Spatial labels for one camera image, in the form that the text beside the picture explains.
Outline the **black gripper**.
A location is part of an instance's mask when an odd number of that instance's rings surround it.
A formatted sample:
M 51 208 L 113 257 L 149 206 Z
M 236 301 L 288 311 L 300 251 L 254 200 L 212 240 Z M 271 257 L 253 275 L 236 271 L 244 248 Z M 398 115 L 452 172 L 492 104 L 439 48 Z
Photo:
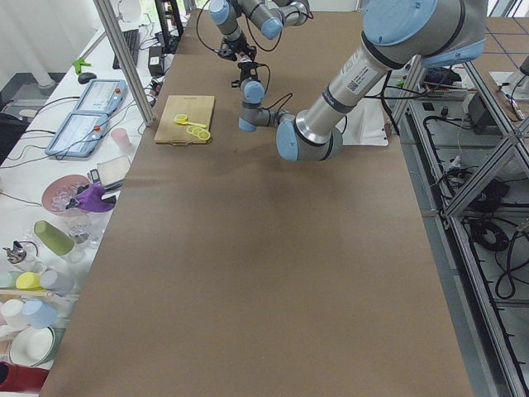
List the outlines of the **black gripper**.
M 227 36 L 222 38 L 222 45 L 218 50 L 218 56 L 221 58 L 241 57 L 242 62 L 254 62 L 257 55 L 257 49 L 253 45 L 248 45 L 245 36 L 239 36 L 235 40 Z
M 257 69 L 260 67 L 259 63 L 239 62 L 237 67 L 240 70 L 239 85 L 242 85 L 242 83 L 246 80 L 260 81 L 257 73 Z

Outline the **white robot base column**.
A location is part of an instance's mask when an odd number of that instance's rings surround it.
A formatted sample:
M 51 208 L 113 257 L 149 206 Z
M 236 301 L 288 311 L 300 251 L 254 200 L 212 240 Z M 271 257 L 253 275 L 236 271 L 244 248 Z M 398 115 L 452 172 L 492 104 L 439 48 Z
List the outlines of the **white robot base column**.
M 386 146 L 385 119 L 378 100 L 364 98 L 338 122 L 346 146 Z

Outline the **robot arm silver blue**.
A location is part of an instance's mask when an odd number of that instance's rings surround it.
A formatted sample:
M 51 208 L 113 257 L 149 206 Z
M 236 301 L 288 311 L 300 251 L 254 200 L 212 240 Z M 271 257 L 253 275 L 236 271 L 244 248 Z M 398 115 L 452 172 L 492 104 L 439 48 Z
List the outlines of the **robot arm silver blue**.
M 389 71 L 415 55 L 428 68 L 468 62 L 484 50 L 485 1 L 369 1 L 362 14 L 359 48 L 308 110 L 269 112 L 261 105 L 260 89 L 244 83 L 239 128 L 276 127 L 284 160 L 328 160 L 343 145 L 338 122 Z
M 284 28 L 301 26 L 313 18 L 308 1 L 275 1 L 269 7 L 266 1 L 209 1 L 207 11 L 222 34 L 217 48 L 202 41 L 208 50 L 219 58 L 230 61 L 253 61 L 259 44 L 250 45 L 238 19 L 244 17 L 248 25 L 254 25 L 268 40 L 279 40 Z

